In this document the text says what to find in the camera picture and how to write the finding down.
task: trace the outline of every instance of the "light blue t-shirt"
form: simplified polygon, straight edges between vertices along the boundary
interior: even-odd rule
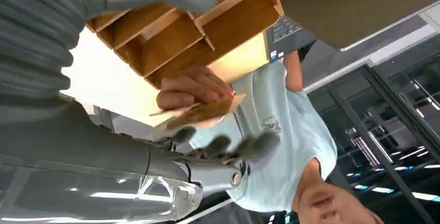
[[[228,194],[243,208],[257,212],[290,211],[305,165],[316,157],[324,179],[336,165],[337,151],[327,127],[304,92],[285,86],[281,61],[267,64],[232,84],[246,97],[236,118],[243,135],[264,130],[279,134],[281,142],[267,165],[252,171]]]

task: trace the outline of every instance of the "laptop keyboard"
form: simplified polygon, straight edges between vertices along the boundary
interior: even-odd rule
[[[301,26],[294,24],[286,16],[282,16],[275,25],[272,26],[273,42],[276,43],[279,40],[301,30]]]

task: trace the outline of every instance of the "transparent plastic cover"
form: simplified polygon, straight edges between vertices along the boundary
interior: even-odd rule
[[[161,176],[139,179],[0,164],[1,223],[157,223],[200,204],[197,185]]]

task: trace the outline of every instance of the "man's ear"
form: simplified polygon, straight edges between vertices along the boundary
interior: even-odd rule
[[[382,219],[380,219],[380,217],[378,215],[376,215],[373,211],[368,210],[370,212],[370,214],[372,215],[375,224],[385,224],[385,222],[383,222]]]

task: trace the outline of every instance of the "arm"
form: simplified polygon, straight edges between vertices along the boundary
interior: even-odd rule
[[[303,73],[301,63],[299,62],[298,51],[288,54],[283,60],[284,67],[287,70],[286,88],[291,92],[300,92],[303,90]]]

